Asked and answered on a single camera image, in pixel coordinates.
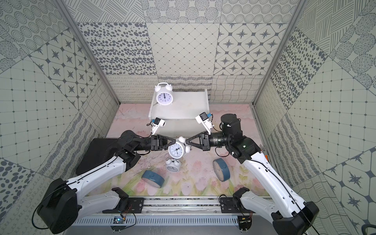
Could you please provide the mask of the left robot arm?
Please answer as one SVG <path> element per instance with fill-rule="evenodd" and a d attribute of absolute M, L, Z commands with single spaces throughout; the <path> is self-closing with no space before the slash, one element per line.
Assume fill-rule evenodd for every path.
<path fill-rule="evenodd" d="M 163 135 L 142 138 L 127 130 L 113 143 L 117 150 L 108 161 L 69 180 L 58 178 L 48 187 L 34 214 L 39 215 L 53 234 L 59 234 L 76 220 L 97 212 L 128 212 L 131 208 L 129 196 L 119 187 L 96 196 L 88 196 L 88 193 L 134 167 L 141 158 L 138 151 L 166 150 L 176 140 Z"/>

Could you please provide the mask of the white twin-bell alarm clock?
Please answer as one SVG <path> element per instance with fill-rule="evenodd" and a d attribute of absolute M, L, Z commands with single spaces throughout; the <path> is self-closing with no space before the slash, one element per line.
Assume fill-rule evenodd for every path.
<path fill-rule="evenodd" d="M 177 159 L 167 159 L 166 162 L 166 170 L 169 172 L 179 172 L 181 167 L 181 162 Z"/>
<path fill-rule="evenodd" d="M 187 139 L 185 137 L 179 137 L 173 145 L 168 147 L 168 153 L 170 157 L 174 159 L 180 159 L 190 153 L 190 151 L 191 146 L 187 144 Z"/>
<path fill-rule="evenodd" d="M 166 82 L 158 83 L 154 90 L 156 93 L 156 101 L 160 105 L 166 106 L 173 103 L 173 87 L 171 84 Z"/>

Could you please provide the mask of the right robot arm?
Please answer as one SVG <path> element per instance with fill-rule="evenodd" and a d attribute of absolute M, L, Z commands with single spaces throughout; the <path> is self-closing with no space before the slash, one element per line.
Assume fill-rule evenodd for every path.
<path fill-rule="evenodd" d="M 242 187 L 233 194 L 233 199 L 242 209 L 268 220 L 279 235 L 303 235 L 313 228 L 319 213 L 316 204 L 306 202 L 281 178 L 260 147 L 243 135 L 240 119 L 235 114 L 221 116 L 220 132 L 211 131 L 213 126 L 208 114 L 201 113 L 195 119 L 206 130 L 190 137 L 186 143 L 203 151 L 225 147 L 258 179 L 272 198 L 268 201 Z"/>

